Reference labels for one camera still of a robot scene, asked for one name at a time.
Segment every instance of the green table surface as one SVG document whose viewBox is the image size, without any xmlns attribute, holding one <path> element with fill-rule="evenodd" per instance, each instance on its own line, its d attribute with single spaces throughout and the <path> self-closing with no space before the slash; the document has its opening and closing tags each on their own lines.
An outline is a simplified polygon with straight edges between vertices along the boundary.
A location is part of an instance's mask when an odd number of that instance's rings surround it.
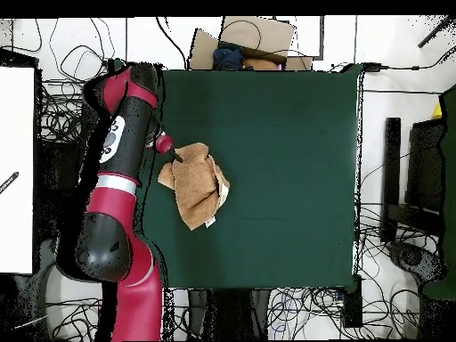
<svg viewBox="0 0 456 342">
<path fill-rule="evenodd" d="M 157 182 L 171 160 L 145 154 L 142 228 L 161 249 L 169 287 L 353 283 L 358 77 L 345 73 L 164 72 L 163 122 L 179 148 L 201 142 L 231 184 L 209 228 L 190 231 Z"/>
</svg>

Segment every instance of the black cable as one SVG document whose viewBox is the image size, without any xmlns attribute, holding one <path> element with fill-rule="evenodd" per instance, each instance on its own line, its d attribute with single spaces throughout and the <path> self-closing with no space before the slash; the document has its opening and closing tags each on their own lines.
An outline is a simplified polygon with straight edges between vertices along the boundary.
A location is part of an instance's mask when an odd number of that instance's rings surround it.
<svg viewBox="0 0 456 342">
<path fill-rule="evenodd" d="M 96 34 L 97 34 L 98 38 L 100 39 L 100 47 L 101 47 L 101 49 L 102 49 L 102 55 L 98 54 L 92 47 L 89 47 L 88 45 L 78 45 L 78 46 L 72 48 L 72 49 L 67 53 L 67 55 L 65 55 L 65 57 L 63 58 L 63 60 L 62 60 L 61 63 L 59 64 L 59 63 L 57 62 L 57 57 L 56 57 L 56 55 L 55 55 L 55 52 L 54 52 L 54 50 L 53 50 L 53 46 L 52 46 L 52 43 L 51 43 L 51 42 L 52 42 L 52 39 L 53 39 L 53 35 L 54 35 L 54 33 L 55 33 L 55 30 L 57 29 L 57 25 L 58 25 L 58 23 L 59 23 L 59 19 L 57 19 L 57 21 L 55 22 L 55 25 L 54 25 L 54 27 L 53 27 L 53 32 L 51 33 L 51 36 L 50 36 L 50 38 L 49 38 L 49 48 L 50 48 L 50 50 L 51 50 L 51 53 L 53 54 L 53 58 L 54 58 L 55 65 L 56 65 L 56 68 L 57 68 L 58 72 L 59 72 L 61 75 L 63 75 L 63 76 L 65 76 L 65 77 L 67 77 L 68 79 L 70 79 L 71 82 L 72 82 L 74 85 L 78 85 L 78 86 L 82 86 L 86 81 L 88 81 L 88 80 L 90 80 L 90 79 L 92 79 L 92 78 L 95 78 L 95 77 L 99 76 L 99 75 L 102 73 L 102 70 L 103 70 L 103 68 L 104 68 L 103 62 L 104 62 L 104 60 L 106 59 L 105 54 L 104 54 L 104 47 L 103 47 L 103 43 L 102 43 L 102 35 L 101 35 L 101 33 L 100 33 L 100 30 L 99 30 L 98 27 L 96 26 L 96 24 L 95 24 L 95 22 L 94 22 L 94 19 L 90 18 L 89 20 L 90 20 L 90 21 L 92 22 L 92 24 L 94 25 L 94 29 L 95 29 L 95 31 L 96 31 Z M 109 38 L 110 38 L 110 29 L 109 29 L 109 27 L 108 27 L 108 24 L 107 24 L 105 21 L 103 21 L 102 19 L 99 19 L 99 20 L 100 20 L 101 22 L 103 22 L 104 25 L 106 26 L 106 28 L 107 28 L 107 30 L 108 30 L 108 36 L 109 36 Z M 116 51 L 115 51 L 115 48 L 114 48 L 114 44 L 112 44 L 111 38 L 110 38 L 110 42 L 111 42 L 111 46 L 112 46 L 112 48 L 113 48 L 113 53 L 112 53 L 112 56 L 111 56 L 111 57 L 113 57 L 113 56 L 115 55 Z M 93 77 L 90 77 L 90 78 L 88 78 L 88 79 L 80 79 L 80 78 L 77 78 L 77 77 L 75 77 L 75 76 L 70 75 L 68 72 L 66 72 L 66 71 L 63 69 L 63 64 L 64 64 L 64 62 L 69 58 L 69 56 L 70 56 L 72 53 L 74 53 L 76 50 L 78 50 L 78 49 L 80 49 L 80 48 L 85 48 L 85 49 L 87 49 L 87 51 L 84 52 L 84 53 L 88 53 L 88 52 L 92 53 L 94 56 L 96 56 L 98 59 L 100 59 L 100 62 L 101 62 L 100 68 L 98 69 L 97 73 L 96 73 Z"/>
<path fill-rule="evenodd" d="M 53 329 L 53 331 L 52 331 L 52 340 L 56 340 L 57 339 L 57 336 L 59 335 L 59 333 L 61 332 L 63 327 L 65 327 L 67 325 L 72 325 L 73 328 L 75 328 L 75 330 L 77 331 L 78 336 L 71 337 L 71 339 L 79 337 L 80 338 L 80 342 L 84 342 L 84 337 L 88 336 L 90 342 L 94 341 L 93 338 L 92 338 L 92 335 L 90 334 L 90 330 L 97 329 L 97 326 L 93 325 L 89 321 L 89 319 L 88 319 L 88 317 L 86 315 L 86 310 L 90 309 L 90 308 L 92 308 L 94 306 L 97 306 L 99 308 L 99 304 L 100 304 L 101 300 L 98 299 L 98 298 L 88 298 L 88 299 L 82 299 L 79 302 L 84 302 L 86 300 L 92 300 L 92 299 L 95 299 L 95 302 L 92 303 L 92 304 L 79 303 L 77 305 L 77 308 L 72 313 L 70 313 L 68 316 L 66 316 L 63 319 L 63 321 L 61 322 L 61 324 L 59 324 L 57 327 L 55 327 Z M 76 305 L 76 304 L 77 304 L 77 300 L 67 300 L 67 301 L 60 302 L 60 303 L 49 303 L 46 306 L 56 306 L 56 305 L 69 306 L 69 305 Z M 77 316 L 79 314 L 83 314 L 85 319 L 75 319 L 75 316 Z M 86 326 L 87 333 L 85 335 L 83 335 L 81 333 L 80 329 L 77 327 L 77 325 L 76 325 L 77 322 L 82 322 Z"/>
<path fill-rule="evenodd" d="M 419 298 L 419 294 L 416 293 L 415 291 L 411 290 L 411 289 L 399 289 L 399 290 L 396 291 L 396 292 L 391 296 L 391 298 L 390 298 L 390 302 L 389 302 L 389 305 L 390 305 L 390 307 L 389 307 L 389 312 L 391 313 L 391 321 L 392 321 L 392 323 L 393 323 L 393 325 L 394 325 L 394 327 L 395 327 L 396 332 L 399 334 L 399 336 L 400 336 L 401 338 L 407 338 L 407 337 L 405 337 L 404 334 L 401 333 L 401 332 L 399 331 L 399 329 L 397 328 L 397 324 L 395 323 L 395 316 L 394 316 L 394 312 L 393 312 L 393 300 L 395 299 L 396 295 L 401 294 L 401 293 L 403 293 L 403 292 L 412 293 L 413 295 L 417 296 L 418 298 Z"/>
<path fill-rule="evenodd" d="M 185 59 L 185 55 L 183 55 L 183 52 L 182 50 L 180 49 L 180 47 L 175 43 L 175 41 L 173 41 L 173 39 L 168 35 L 168 33 L 163 29 L 163 27 L 161 26 L 161 23 L 160 23 L 160 20 L 158 17 L 155 18 L 155 20 L 157 21 L 157 25 L 159 25 L 159 28 L 161 30 L 161 32 L 165 35 L 165 37 L 167 38 L 167 40 L 169 42 L 171 42 L 173 44 L 173 46 L 177 49 L 177 51 L 182 55 L 182 59 L 183 59 L 183 69 L 187 70 L 189 69 L 189 62 Z"/>
<path fill-rule="evenodd" d="M 420 67 L 420 66 L 411 66 L 411 67 L 389 67 L 389 66 L 382 66 L 382 69 L 400 69 L 400 70 L 419 70 L 419 69 L 432 69 L 434 68 L 438 63 L 440 63 L 443 60 L 448 59 L 451 55 L 453 55 L 456 52 L 456 45 L 451 47 L 449 50 L 447 50 L 438 60 L 430 65 L 430 66 L 425 66 L 425 67 Z"/>
<path fill-rule="evenodd" d="M 379 169 L 381 169 L 381 168 L 384 167 L 385 165 L 392 164 L 392 163 L 396 162 L 397 160 L 400 160 L 400 159 L 402 159 L 402 158 L 405 158 L 405 157 L 411 155 L 412 153 L 417 153 L 417 152 L 422 152 L 422 151 L 426 151 L 426 150 L 431 150 L 431 149 L 433 149 L 433 148 L 436 148 L 436 146 L 433 145 L 433 146 L 430 146 L 430 147 L 421 148 L 421 149 L 419 149 L 419 150 L 410 151 L 409 153 L 406 153 L 406 154 L 400 156 L 400 157 L 397 158 L 397 159 L 393 159 L 393 160 L 391 160 L 391 161 L 388 161 L 387 163 L 383 163 L 381 166 L 376 167 L 374 170 L 370 171 L 370 172 L 362 179 L 360 188 L 362 187 L 362 184 L 364 183 L 364 181 L 366 181 L 366 178 L 367 178 L 367 177 L 369 177 L 369 176 L 372 175 L 373 173 L 377 172 Z"/>
<path fill-rule="evenodd" d="M 219 39 L 222 40 L 222 35 L 223 35 L 224 31 L 227 30 L 231 25 L 234 25 L 235 23 L 238 23 L 238 22 L 245 22 L 245 23 L 248 23 L 248 24 L 252 25 L 253 27 L 255 27 L 256 31 L 258 32 L 258 45 L 255 47 L 255 50 L 258 50 L 258 47 L 261 45 L 261 31 L 257 25 L 255 25 L 253 22 L 250 22 L 247 20 L 236 20 L 236 21 L 233 21 L 232 23 L 226 25 L 220 32 Z"/>
<path fill-rule="evenodd" d="M 295 25 L 295 34 L 296 34 L 296 45 L 297 45 L 297 50 L 299 51 L 299 36 L 297 35 L 297 25 Z M 309 70 L 309 68 L 307 68 L 307 66 L 305 65 L 304 63 L 304 59 L 302 56 L 299 56 L 299 58 L 301 58 L 301 61 L 303 62 L 303 66 L 305 68 L 305 70 Z"/>
<path fill-rule="evenodd" d="M 43 46 L 43 38 L 41 37 L 41 30 L 39 29 L 39 25 L 38 25 L 38 20 L 35 19 L 35 23 L 37 25 L 37 30 L 38 30 L 38 35 L 39 35 L 39 47 L 36 49 L 36 50 L 30 50 L 28 48 L 24 48 L 24 47 L 17 47 L 17 46 L 14 46 L 13 43 L 11 45 L 4 45 L 4 46 L 0 46 L 0 48 L 11 48 L 11 49 L 17 49 L 17 50 L 21 50 L 21 51 L 27 51 L 29 53 L 37 53 L 38 51 L 41 50 L 41 47 Z"/>
</svg>

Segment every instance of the tangled wires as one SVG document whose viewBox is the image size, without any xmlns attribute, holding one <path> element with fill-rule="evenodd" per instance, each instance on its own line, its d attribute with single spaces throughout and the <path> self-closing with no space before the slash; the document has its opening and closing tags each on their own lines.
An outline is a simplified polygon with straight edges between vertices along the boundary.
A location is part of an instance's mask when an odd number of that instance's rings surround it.
<svg viewBox="0 0 456 342">
<path fill-rule="evenodd" d="M 57 57 L 52 46 L 53 36 L 57 29 L 59 19 L 55 22 L 53 32 L 49 39 L 49 48 L 53 54 L 57 71 L 65 78 L 43 80 L 42 130 L 39 136 L 44 141 L 56 143 L 77 143 L 82 144 L 84 147 L 86 146 L 86 133 L 83 129 L 85 122 L 82 114 L 83 98 L 81 89 L 88 80 L 98 77 L 106 72 L 105 60 L 108 59 L 108 57 L 105 56 L 105 47 L 103 46 L 100 30 L 96 26 L 94 19 L 91 18 L 89 20 L 94 26 L 96 36 L 100 41 L 100 48 L 102 51 L 101 54 L 97 53 L 92 47 L 87 45 L 78 45 L 72 48 L 61 60 L 61 62 L 57 61 Z M 104 20 L 98 20 L 102 22 L 107 29 L 112 48 L 112 55 L 110 58 L 113 58 L 116 50 L 110 37 L 110 28 Z M 74 72 L 68 72 L 63 68 L 65 61 L 67 61 L 72 54 L 79 52 L 81 49 L 84 51 L 79 57 Z M 81 61 L 87 54 L 91 54 L 99 59 L 100 66 L 94 76 L 89 78 L 80 78 L 77 76 L 77 71 L 81 65 Z"/>
<path fill-rule="evenodd" d="M 53 329 L 51 336 L 52 341 L 78 340 L 78 342 L 94 342 L 94 331 L 98 329 L 97 323 L 101 305 L 102 301 L 98 298 L 47 303 L 47 308 L 59 307 L 63 310 L 76 307 Z M 67 335 L 63 337 L 63 330 L 70 332 L 70 334 L 67 333 Z"/>
</svg>

